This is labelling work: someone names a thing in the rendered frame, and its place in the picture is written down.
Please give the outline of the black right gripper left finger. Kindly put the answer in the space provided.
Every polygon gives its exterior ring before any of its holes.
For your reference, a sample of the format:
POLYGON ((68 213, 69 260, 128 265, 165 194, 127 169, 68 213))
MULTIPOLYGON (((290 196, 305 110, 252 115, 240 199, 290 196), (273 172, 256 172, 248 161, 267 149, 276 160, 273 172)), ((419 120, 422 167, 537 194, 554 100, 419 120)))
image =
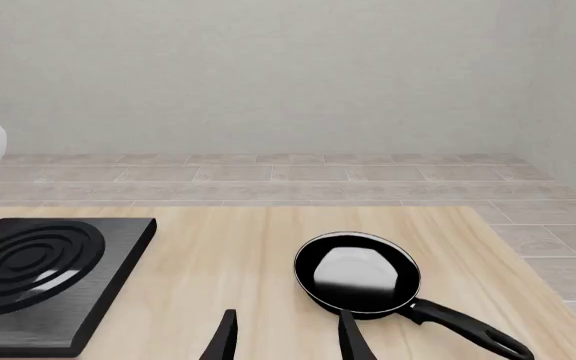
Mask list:
POLYGON ((237 312, 227 309, 199 360, 235 360, 236 346, 237 312))

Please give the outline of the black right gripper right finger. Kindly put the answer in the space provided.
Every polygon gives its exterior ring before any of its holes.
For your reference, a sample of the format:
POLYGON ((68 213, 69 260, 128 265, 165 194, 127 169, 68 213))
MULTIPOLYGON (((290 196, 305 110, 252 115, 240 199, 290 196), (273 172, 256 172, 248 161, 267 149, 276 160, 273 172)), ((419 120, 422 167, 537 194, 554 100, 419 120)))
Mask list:
POLYGON ((343 360, 377 360, 350 311, 340 311, 338 338, 343 360))

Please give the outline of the black frying pan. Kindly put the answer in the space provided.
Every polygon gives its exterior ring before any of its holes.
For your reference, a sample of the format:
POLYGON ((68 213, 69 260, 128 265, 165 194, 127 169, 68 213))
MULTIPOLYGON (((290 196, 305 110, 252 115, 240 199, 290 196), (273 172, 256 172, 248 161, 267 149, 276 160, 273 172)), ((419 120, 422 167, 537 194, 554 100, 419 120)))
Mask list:
POLYGON ((295 278, 310 298, 337 314, 343 353, 355 320, 399 314, 413 323, 437 323, 473 344, 509 360, 535 360, 521 342, 473 317, 418 298, 421 272, 403 248, 379 236, 327 233, 302 245, 294 259, 295 278))

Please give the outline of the flat black stove plate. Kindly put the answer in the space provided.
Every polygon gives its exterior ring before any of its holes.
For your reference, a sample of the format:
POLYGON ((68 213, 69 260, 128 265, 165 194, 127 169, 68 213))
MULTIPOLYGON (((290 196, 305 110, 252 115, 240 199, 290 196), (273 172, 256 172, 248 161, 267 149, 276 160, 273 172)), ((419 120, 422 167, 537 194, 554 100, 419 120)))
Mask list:
POLYGON ((0 359, 79 356, 156 230, 154 218, 1 218, 0 359))

